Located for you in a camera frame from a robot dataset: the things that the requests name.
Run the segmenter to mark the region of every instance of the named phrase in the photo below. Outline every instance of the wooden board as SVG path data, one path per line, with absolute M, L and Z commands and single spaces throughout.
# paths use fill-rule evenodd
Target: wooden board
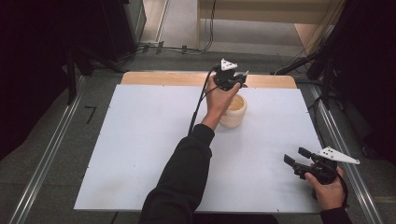
M 197 72 L 127 72 L 121 84 L 203 86 L 206 75 Z M 246 84 L 251 88 L 297 89 L 290 76 L 248 75 Z

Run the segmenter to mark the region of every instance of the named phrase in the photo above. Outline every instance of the metal rail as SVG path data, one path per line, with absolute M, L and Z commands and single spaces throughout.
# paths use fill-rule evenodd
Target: metal rail
M 35 201 L 35 197 L 40 191 L 47 172 L 50 169 L 50 165 L 52 164 L 56 152 L 58 151 L 59 145 L 62 143 L 62 139 L 64 138 L 67 127 L 69 126 L 70 121 L 76 112 L 84 87 L 85 78 L 81 76 L 78 81 L 78 94 L 76 96 L 76 99 L 64 111 L 64 114 L 62 115 L 62 118 L 58 124 L 58 127 L 55 130 L 55 133 L 49 141 L 47 149 L 44 152 L 40 163 L 37 165 L 33 176 L 23 190 L 18 206 L 15 209 L 11 220 L 8 222 L 9 224 L 22 224 L 24 223 L 27 215 L 29 214 L 33 202 Z
M 320 96 L 320 90 L 318 87 L 311 86 L 311 91 L 314 94 L 315 98 L 318 98 Z M 337 124 L 332 116 L 332 111 L 327 110 L 322 102 L 319 103 L 319 111 L 324 119 L 324 122 L 326 123 L 330 136 L 332 137 L 335 149 L 350 156 L 347 144 L 344 141 L 344 138 L 341 135 Z M 361 208 L 364 212 L 364 215 L 366 215 L 367 221 L 373 224 L 384 223 L 375 207 L 373 197 L 367 189 L 366 184 L 364 183 L 364 180 L 362 179 L 356 165 L 344 163 L 344 168 L 346 170 L 347 176 L 350 179 L 351 185 L 355 190 L 356 196 L 361 203 Z

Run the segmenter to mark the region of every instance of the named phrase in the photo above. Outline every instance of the black cable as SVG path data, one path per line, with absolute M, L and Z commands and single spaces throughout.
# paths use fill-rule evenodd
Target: black cable
M 212 6 L 212 14 L 210 16 L 210 37 L 209 42 L 207 43 L 206 47 L 203 49 L 203 52 L 206 52 L 210 49 L 213 43 L 213 20 L 215 19 L 215 11 L 216 11 L 216 0 L 213 1 Z
M 319 24 L 317 25 L 317 27 L 315 28 L 314 33 L 315 33 L 315 31 L 318 29 L 318 27 L 320 26 L 320 24 L 323 22 L 324 18 L 326 18 L 327 14 L 328 14 L 328 12 L 329 12 L 329 7 L 330 7 L 330 3 L 331 3 L 331 2 L 332 2 L 332 0 L 329 2 L 329 5 L 327 6 L 326 14 L 325 14 L 324 17 L 320 20 L 320 23 L 319 23 Z M 331 22 L 331 20 L 332 20 L 332 17 L 335 15 L 335 12 L 337 11 L 337 9 L 338 9 L 340 6 L 341 6 L 341 3 L 339 3 L 339 4 L 337 5 L 337 8 L 334 10 L 334 12 L 332 13 L 332 15 L 330 16 L 330 19 L 329 19 L 328 22 L 326 23 L 326 27 L 330 24 L 330 22 Z M 291 65 L 292 63 L 290 63 L 290 62 L 293 61 L 293 60 L 294 60 L 293 63 L 295 63 L 295 62 L 296 62 L 298 59 L 300 59 L 300 58 L 306 58 L 306 57 L 300 57 L 300 55 L 302 55 L 303 52 L 304 52 L 306 49 L 308 49 L 309 47 L 311 47 L 311 46 L 315 45 L 316 43 L 318 43 L 318 41 L 321 40 L 321 38 L 323 38 L 325 35 L 327 35 L 327 33 L 329 33 L 329 30 L 327 30 L 325 34 L 323 34 L 320 38 L 318 38 L 316 41 L 314 41 L 314 43 L 312 43 L 312 44 L 310 44 L 310 45 L 308 45 L 308 46 L 305 46 L 300 52 L 298 52 L 294 57 L 292 57 L 292 58 L 288 61 L 288 63 L 287 63 L 286 66 L 283 66 L 282 68 Z
M 316 100 L 316 102 L 314 103 L 314 127 L 319 135 L 319 141 L 321 143 L 322 148 L 324 148 L 324 146 L 326 146 L 326 143 L 324 141 L 323 135 L 319 129 L 318 126 L 318 116 L 317 116 L 317 112 L 318 112 L 318 105 L 319 105 L 319 101 L 320 99 L 318 98 L 318 100 Z
M 323 86 L 323 84 L 321 84 L 319 82 L 314 82 L 314 81 L 296 81 L 296 84 L 311 84 L 311 85 L 315 85 L 315 86 L 319 86 L 319 87 Z
M 188 135 L 190 135 L 190 134 L 192 133 L 192 127 L 194 126 L 195 119 L 197 118 L 199 106 L 201 105 L 201 102 L 204 100 L 204 93 L 205 93 L 205 89 L 206 89 L 206 85 L 207 85 L 207 82 L 208 82 L 208 80 L 209 80 L 209 77 L 210 77 L 210 75 L 212 74 L 212 72 L 215 71 L 217 68 L 218 68 L 217 66 L 214 66 L 214 67 L 213 67 L 212 69 L 210 69 L 210 71 L 207 73 L 207 76 L 206 76 L 206 79 L 205 79 L 205 82 L 204 82 L 204 86 L 202 87 L 201 95 L 200 95 L 199 100 L 198 100 L 198 105 L 197 105 L 197 107 L 196 107 L 194 113 L 192 114 L 192 119 L 191 119 L 191 123 L 190 123 L 190 128 L 189 128 L 189 133 L 188 133 Z
M 333 96 L 333 95 L 330 95 L 330 96 L 327 96 L 327 97 L 329 99 L 334 99 L 334 100 L 338 100 L 339 99 L 339 97 Z M 315 99 L 314 103 L 311 106 L 308 107 L 308 110 L 310 110 L 316 103 L 318 103 L 318 101 L 320 101 L 322 99 L 323 99 L 323 96 L 320 95 L 317 99 Z
M 130 53 L 130 54 L 126 55 L 125 61 L 122 62 L 122 63 L 117 64 L 117 66 L 118 66 L 118 67 L 123 67 L 126 63 L 129 62 L 129 60 L 131 60 L 131 58 L 132 58 L 133 56 L 135 56 L 137 53 L 140 53 L 140 52 L 141 52 L 140 50 L 142 50 L 142 49 L 137 49 L 136 52 Z
M 114 224 L 118 215 L 119 215 L 119 212 L 116 212 L 116 214 L 114 214 L 114 217 L 111 219 L 110 224 Z
M 304 74 L 304 72 L 300 72 L 299 70 L 297 70 L 297 68 L 294 69 L 294 71 L 296 71 L 298 74 Z
M 205 97 L 206 97 L 210 92 L 212 92 L 213 90 L 217 89 L 218 87 L 219 87 L 219 86 L 217 86 L 217 87 L 213 88 L 212 90 L 208 91 L 208 92 L 205 94 L 203 100 L 205 99 Z
M 181 48 L 171 48 L 171 47 L 161 47 L 161 49 L 172 49 L 172 50 L 176 50 L 176 51 L 180 51 L 181 53 L 187 53 L 187 54 L 200 54 L 203 52 L 206 52 L 210 49 L 210 47 L 212 46 L 213 43 L 213 20 L 215 19 L 215 11 L 216 11 L 216 0 L 214 0 L 213 2 L 213 7 L 212 7 L 212 13 L 210 16 L 210 37 L 209 37 L 209 42 L 207 43 L 206 47 L 204 49 L 181 49 Z M 145 46 L 147 49 L 156 49 L 158 48 L 157 46 L 148 46 L 145 44 L 141 44 L 139 46 Z M 185 50 L 191 50 L 193 51 L 193 53 L 188 53 L 185 52 Z
M 349 191 L 347 189 L 347 183 L 344 180 L 343 177 L 341 177 L 340 174 L 338 174 L 338 172 L 336 170 L 334 170 L 332 167 L 330 167 L 329 165 L 325 164 L 324 162 L 320 162 L 320 165 L 325 166 L 327 169 L 329 169 L 330 171 L 332 171 L 334 174 L 337 175 L 337 177 L 340 179 L 341 182 L 341 186 L 343 187 L 343 191 L 344 191 L 344 200 L 343 200 L 343 208 L 347 208 L 349 207 L 349 205 L 347 204 L 347 198 L 349 196 Z

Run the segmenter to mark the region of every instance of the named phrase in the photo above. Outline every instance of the person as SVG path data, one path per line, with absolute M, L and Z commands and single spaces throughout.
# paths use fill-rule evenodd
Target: person
M 196 124 L 192 132 L 178 143 L 163 169 L 157 186 L 148 194 L 143 204 L 139 223 L 193 223 L 193 214 L 204 195 L 212 156 L 209 146 L 215 136 L 214 131 L 240 89 L 238 84 L 229 91 L 216 87 L 212 76 L 205 89 L 206 92 L 210 91 L 206 96 L 206 115 L 202 122 Z M 337 172 L 340 175 L 344 174 L 339 167 Z M 330 185 L 321 185 L 311 174 L 305 174 L 305 177 L 316 190 L 318 203 L 323 209 L 320 212 L 323 223 L 351 223 L 347 212 L 341 207 L 344 194 L 339 179 Z

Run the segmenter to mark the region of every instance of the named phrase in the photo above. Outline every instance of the white board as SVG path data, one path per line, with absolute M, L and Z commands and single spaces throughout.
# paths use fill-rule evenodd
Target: white board
M 202 87 L 119 85 L 92 153 L 77 210 L 139 211 L 178 141 L 187 135 Z M 321 149 L 300 90 L 242 89 L 243 123 L 218 126 L 197 211 L 314 213 L 311 187 L 283 162 Z M 196 120 L 206 112 L 205 101 Z

